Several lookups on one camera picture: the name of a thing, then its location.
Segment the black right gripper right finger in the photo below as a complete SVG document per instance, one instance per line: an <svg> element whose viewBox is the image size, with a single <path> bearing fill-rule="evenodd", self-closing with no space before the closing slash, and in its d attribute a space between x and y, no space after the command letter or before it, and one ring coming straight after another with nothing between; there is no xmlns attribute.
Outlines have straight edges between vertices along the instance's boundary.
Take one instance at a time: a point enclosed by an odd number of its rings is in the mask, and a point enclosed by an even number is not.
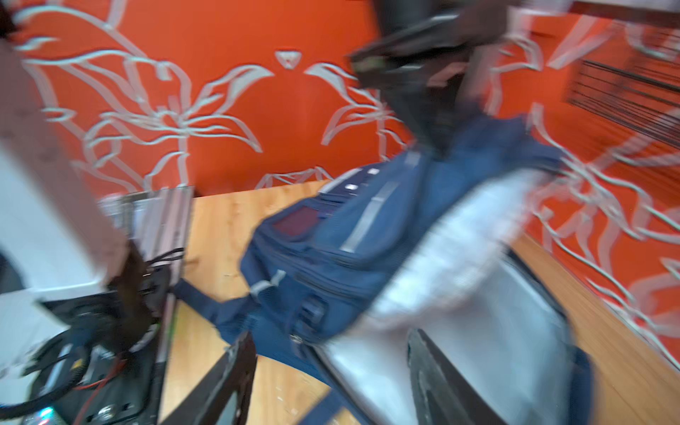
<svg viewBox="0 0 680 425"><path fill-rule="evenodd" d="M505 422L424 330L410 329L407 343L407 363L418 423L501 425Z"/></svg>

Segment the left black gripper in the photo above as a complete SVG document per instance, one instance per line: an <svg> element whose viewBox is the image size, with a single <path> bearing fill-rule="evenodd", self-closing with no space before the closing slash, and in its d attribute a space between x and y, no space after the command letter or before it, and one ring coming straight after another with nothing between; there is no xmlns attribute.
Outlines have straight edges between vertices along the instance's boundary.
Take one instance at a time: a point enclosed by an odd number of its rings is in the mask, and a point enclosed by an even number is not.
<svg viewBox="0 0 680 425"><path fill-rule="evenodd" d="M445 154L464 119L457 105L475 50L508 30L513 1L375 1L379 38L354 51L352 72L379 90L419 145Z"/></svg>

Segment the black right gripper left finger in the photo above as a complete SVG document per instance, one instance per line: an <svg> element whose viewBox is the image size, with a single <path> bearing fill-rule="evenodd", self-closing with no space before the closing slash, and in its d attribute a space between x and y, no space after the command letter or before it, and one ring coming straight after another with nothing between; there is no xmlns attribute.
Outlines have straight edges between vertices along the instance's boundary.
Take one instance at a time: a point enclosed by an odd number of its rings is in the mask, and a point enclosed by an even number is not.
<svg viewBox="0 0 680 425"><path fill-rule="evenodd" d="M247 423L256 368L257 351L253 336L244 332L163 423Z"/></svg>

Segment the navy blue backpack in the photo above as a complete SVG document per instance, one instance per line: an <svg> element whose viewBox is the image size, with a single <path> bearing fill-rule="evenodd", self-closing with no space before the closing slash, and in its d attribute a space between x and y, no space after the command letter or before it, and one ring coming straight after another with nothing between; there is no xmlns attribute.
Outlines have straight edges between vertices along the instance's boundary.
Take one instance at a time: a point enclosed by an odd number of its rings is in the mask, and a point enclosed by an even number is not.
<svg viewBox="0 0 680 425"><path fill-rule="evenodd" d="M231 345L324 382L308 343L354 396L386 407L409 329L422 329L506 424L587 424L593 366L568 315L512 250L529 196L560 149L521 118L477 115L445 154L416 145L356 168L255 228L249 292L219 302L186 281L175 297Z"/></svg>

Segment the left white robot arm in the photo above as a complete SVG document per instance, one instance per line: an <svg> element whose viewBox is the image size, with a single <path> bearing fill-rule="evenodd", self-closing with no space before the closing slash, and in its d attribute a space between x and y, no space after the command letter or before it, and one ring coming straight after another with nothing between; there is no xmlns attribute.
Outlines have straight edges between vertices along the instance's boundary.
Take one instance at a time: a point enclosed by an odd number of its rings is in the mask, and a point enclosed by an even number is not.
<svg viewBox="0 0 680 425"><path fill-rule="evenodd" d="M388 26L384 40L375 45L382 49L383 44L411 44L424 42L424 48L416 46L415 53L432 53L436 48L444 49L444 44L435 42L457 42L447 48L453 49L454 56L473 47L492 44L500 39L508 24L508 8L517 1L471 1L455 3L444 1L447 6L438 14L433 14L423 1L373 1L381 25ZM101 345L104 349L129 357L138 345L146 347L147 334L150 341L159 338L162 316L157 314L157 306L145 304L145 297L156 297L163 304L166 301L170 284L170 268L162 266L155 269L154 261L144 262L134 241L125 237L118 228L104 216L97 202L84 187L69 165L59 142L52 137L43 119L37 115L35 104L28 101L28 84L25 82L27 71L23 69L19 56L7 42L1 44L1 252L6 254L11 264L19 270L29 295L35 295L40 303L60 317L70 326L66 332L55 336L52 342L73 345L66 359L57 358L56 363L69 361L71 369L46 393L29 399L21 404L1 405L1 421L37 416L48 407L55 407L52 416L42 416L44 423L60 416L68 419L67 414L78 410L80 416L73 418L71 424L81 424L90 413L90 402L97 398L98 391L106 388L110 377L113 378L113 392L102 400L103 409L111 405L112 396L120 395L131 389L115 378L118 366L91 391L87 400L76 398L75 387L80 385L90 366L93 347ZM146 277L143 274L151 269L152 280L162 274L166 280L152 294L145 296L140 292ZM324 378L330 378L331 391L327 393L299 424L326 424L346 408L363 424L392 424L380 414L398 414L394 424L423 424L433 419L434 424L446 424L446 409L437 406L432 397L433 390L421 386L419 380L425 372L433 369L434 377L424 384L444 377L444 393L453 395L453 401L443 407L452 407L453 419L462 414L476 415L482 424L506 424L483 398L479 397L469 383L444 357L422 330L409 334L409 350L415 354L408 359L408 367L397 368L401 375L397 381L397 396L389 396L391 403L386 407L359 402L361 395L354 388L345 388L347 382L338 380L335 370L327 368L325 359L319 351L308 343L302 348L309 352L312 368L318 368ZM251 391L256 367L256 345L251 335L239 336L235 347L223 355L208 375L187 396L164 423L148 424L245 424L250 407ZM142 348L142 359L150 349Z"/></svg>

